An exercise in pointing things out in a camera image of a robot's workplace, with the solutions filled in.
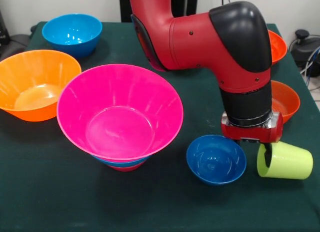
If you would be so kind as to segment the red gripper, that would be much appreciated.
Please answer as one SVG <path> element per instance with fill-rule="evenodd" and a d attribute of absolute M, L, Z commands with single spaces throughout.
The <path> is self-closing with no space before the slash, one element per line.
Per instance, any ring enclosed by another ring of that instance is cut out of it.
<path fill-rule="evenodd" d="M 230 123 L 226 112 L 221 117 L 221 129 L 225 137 L 233 139 L 241 146 L 241 140 L 252 140 L 263 143 L 266 167 L 270 167 L 272 160 L 272 144 L 278 142 L 283 133 L 283 116 L 280 112 L 272 112 L 269 119 L 258 126 L 239 127 Z"/>

